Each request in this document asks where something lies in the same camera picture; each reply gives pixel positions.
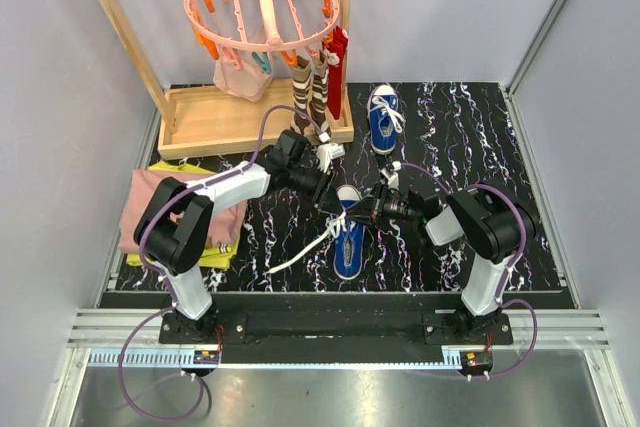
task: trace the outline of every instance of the yellow cloth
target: yellow cloth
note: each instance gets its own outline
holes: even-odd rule
[[[161,160],[157,164],[149,167],[149,170],[161,170],[162,172],[189,172],[190,174],[213,174],[210,170],[203,169],[191,164],[171,165]]]
[[[238,239],[238,242],[233,245],[218,245],[217,247],[205,249],[202,253],[202,257],[200,257],[200,267],[227,270],[231,267],[231,260],[238,252],[238,244],[240,244],[240,239]],[[140,267],[142,265],[142,262],[140,262],[140,256],[137,254],[127,255],[127,264],[132,267]]]
[[[210,170],[202,169],[191,164],[171,165],[165,161],[158,162],[149,167],[149,170],[160,170],[163,172],[189,172],[191,174],[213,174]],[[238,244],[240,238],[232,245],[217,245],[204,249],[202,257],[200,257],[200,267],[208,267],[211,269],[227,270],[231,267],[231,260],[238,252]],[[127,265],[132,267],[140,267],[142,262],[138,254],[129,254],[126,259]]]

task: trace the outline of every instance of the red sock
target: red sock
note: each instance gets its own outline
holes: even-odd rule
[[[329,65],[329,98],[327,107],[334,119],[340,118],[342,110],[342,63],[347,51],[349,39],[344,35],[342,29],[336,26],[333,29],[333,42],[328,46],[329,52],[336,54],[340,63]]]

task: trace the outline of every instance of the gray wall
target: gray wall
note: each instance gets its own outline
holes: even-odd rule
[[[153,112],[97,0],[0,0],[0,424],[39,425]]]
[[[516,101],[586,307],[640,417],[638,0],[570,0]]]
[[[321,1],[296,0],[304,25],[322,25]],[[195,40],[182,2],[122,0],[165,86],[211,82],[213,76],[213,61]],[[551,2],[352,0],[348,79],[352,82],[451,79],[507,82]],[[245,17],[252,19],[252,28],[247,28],[247,32],[257,33],[260,19],[256,0],[240,0],[240,3]],[[315,9],[306,8],[314,3]],[[222,31],[225,35],[236,33],[235,25],[225,22],[225,19],[235,22],[229,7],[221,2],[216,5],[216,18]],[[279,26],[291,34],[292,30],[287,29],[284,22]],[[287,70],[280,56],[276,56],[276,62],[276,73],[285,75]]]

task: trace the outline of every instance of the metal floor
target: metal floor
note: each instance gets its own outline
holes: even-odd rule
[[[513,352],[496,352],[494,371],[512,365]],[[130,369],[132,396],[167,370]],[[489,382],[441,380],[410,371],[231,370],[208,377],[213,399],[181,426],[604,426],[585,359],[578,352],[536,351],[510,377]],[[196,400],[198,388],[176,378],[138,403],[157,415],[177,416]],[[75,427],[160,425],[130,408],[116,369],[87,370]]]

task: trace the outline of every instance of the wooden tray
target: wooden tray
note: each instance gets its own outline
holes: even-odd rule
[[[206,157],[253,151],[265,111],[273,105],[293,106],[293,86],[291,79],[274,80],[259,102],[231,96],[214,86],[172,89],[166,97],[176,105],[176,131],[171,133],[162,121],[158,137],[160,155],[167,160]],[[289,128],[293,115],[283,109],[269,116],[262,147],[275,144],[280,133]],[[328,110],[327,116],[331,140],[352,142],[353,121],[346,89],[340,119],[334,120]],[[311,126],[305,135],[312,143],[318,143]]]

